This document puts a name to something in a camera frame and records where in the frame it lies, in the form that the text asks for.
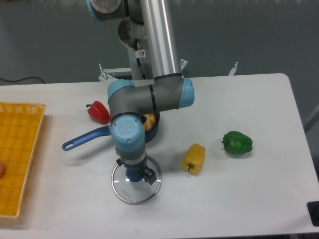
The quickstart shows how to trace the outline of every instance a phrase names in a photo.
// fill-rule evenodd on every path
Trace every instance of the blue joint cap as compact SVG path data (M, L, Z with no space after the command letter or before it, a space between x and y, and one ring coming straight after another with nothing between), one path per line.
M145 140L141 121L131 115L116 118L111 127L111 137L115 147L123 152L138 150Z
M95 21L101 21L100 19L97 18L97 16L94 14L90 0L86 0L86 5L88 6L88 10L90 12L90 15L93 17Z
M113 81L108 87L108 101L110 100L110 97L112 96L112 94L114 94L116 91L126 86L135 87L134 83L130 80Z
M183 92L181 94L178 109L185 108L194 104L195 92L193 87L193 82L190 78L184 78Z

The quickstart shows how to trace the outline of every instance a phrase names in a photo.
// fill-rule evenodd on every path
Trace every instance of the bread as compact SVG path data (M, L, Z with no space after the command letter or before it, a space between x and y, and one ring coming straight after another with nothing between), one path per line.
M154 113L144 115L146 118L145 123L143 124L144 131L147 132L151 130L156 124L156 116Z

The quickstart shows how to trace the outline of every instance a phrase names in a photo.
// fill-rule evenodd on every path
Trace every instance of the blue pan handle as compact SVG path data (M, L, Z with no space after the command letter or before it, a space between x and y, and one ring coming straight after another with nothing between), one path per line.
M62 145L62 149L64 151L69 151L77 146L80 146L88 141L91 141L97 137L101 136L109 136L111 135L110 125L103 126L100 128L97 128L91 132L85 133L84 135L81 135L75 139L72 139L70 141L67 141Z

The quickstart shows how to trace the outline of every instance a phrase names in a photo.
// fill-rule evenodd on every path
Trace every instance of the red bell pepper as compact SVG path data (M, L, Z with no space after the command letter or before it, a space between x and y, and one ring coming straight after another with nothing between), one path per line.
M107 124L110 121L110 114L101 102L95 101L86 107L90 107L88 113L93 120L102 124Z

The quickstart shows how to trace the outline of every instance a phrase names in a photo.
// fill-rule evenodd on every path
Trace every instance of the black cable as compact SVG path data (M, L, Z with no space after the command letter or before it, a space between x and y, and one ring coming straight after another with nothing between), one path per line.
M137 39L137 38L135 38L135 40L134 40L134 50L135 50L135 51L138 50L138 39ZM142 70L142 67L141 67L141 61L140 61L140 59L139 59L139 58L136 58L136 62L138 63L138 66L139 66L139 68L140 68L140 71L141 71L141 75L142 75L143 80L146 80L146 76L145 76L145 74L144 74L144 72L143 72L143 70Z
M22 79L19 79L19 80L15 80L15 81L10 81L10 80L6 80L6 79L3 79L3 78L0 78L0 80L2 80L2 81L7 81L7 82L19 82L19 81L24 81L24 80L27 80L27 79L38 79L38 80L40 80L42 83L45 84L44 80L42 80L41 78L36 77L36 76L25 77L25 78L22 78Z

